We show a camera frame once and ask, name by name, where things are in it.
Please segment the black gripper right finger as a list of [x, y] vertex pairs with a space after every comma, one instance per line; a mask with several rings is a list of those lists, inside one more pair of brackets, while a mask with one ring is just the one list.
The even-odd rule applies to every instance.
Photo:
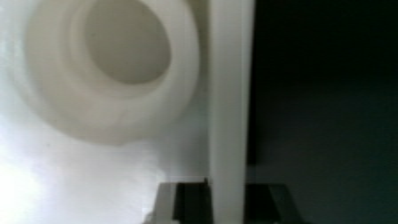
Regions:
[[245, 224], [303, 224], [293, 196], [284, 184], [245, 186]]

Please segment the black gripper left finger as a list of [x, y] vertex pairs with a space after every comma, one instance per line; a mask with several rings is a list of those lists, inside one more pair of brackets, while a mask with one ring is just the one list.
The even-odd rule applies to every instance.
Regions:
[[163, 182], [143, 224], [213, 224], [211, 189], [206, 182]]

